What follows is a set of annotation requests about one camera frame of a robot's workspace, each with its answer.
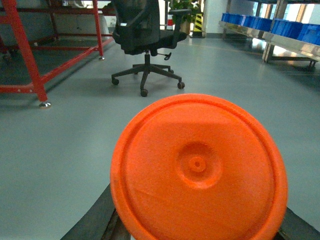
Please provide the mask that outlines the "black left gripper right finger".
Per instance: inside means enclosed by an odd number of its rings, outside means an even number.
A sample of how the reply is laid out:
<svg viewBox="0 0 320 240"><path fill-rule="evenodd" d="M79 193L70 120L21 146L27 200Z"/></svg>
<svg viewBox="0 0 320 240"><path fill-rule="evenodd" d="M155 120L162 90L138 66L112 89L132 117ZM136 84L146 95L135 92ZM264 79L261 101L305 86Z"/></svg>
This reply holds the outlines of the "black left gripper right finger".
<svg viewBox="0 0 320 240"><path fill-rule="evenodd" d="M281 226L273 239L320 240L320 232L287 207Z"/></svg>

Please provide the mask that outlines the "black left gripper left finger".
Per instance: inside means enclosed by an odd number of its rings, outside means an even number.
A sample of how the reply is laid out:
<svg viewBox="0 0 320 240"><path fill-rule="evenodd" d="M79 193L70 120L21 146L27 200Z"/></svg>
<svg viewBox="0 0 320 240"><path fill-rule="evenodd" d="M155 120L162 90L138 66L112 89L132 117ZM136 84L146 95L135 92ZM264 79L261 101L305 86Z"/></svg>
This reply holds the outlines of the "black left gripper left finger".
<svg viewBox="0 0 320 240"><path fill-rule="evenodd" d="M63 240L130 240L114 205L108 185L86 214L62 237Z"/></svg>

